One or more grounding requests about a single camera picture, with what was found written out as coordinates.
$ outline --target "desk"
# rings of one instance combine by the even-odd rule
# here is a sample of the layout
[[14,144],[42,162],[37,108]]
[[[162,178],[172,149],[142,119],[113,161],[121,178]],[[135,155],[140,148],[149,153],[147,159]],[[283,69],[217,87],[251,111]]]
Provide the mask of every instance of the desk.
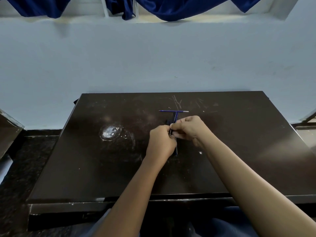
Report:
[[[261,91],[82,94],[27,203],[31,214],[99,211],[145,157],[149,131],[172,113],[199,115],[255,172],[294,203],[316,202],[316,157]],[[151,201],[228,199],[203,150],[178,140]]]

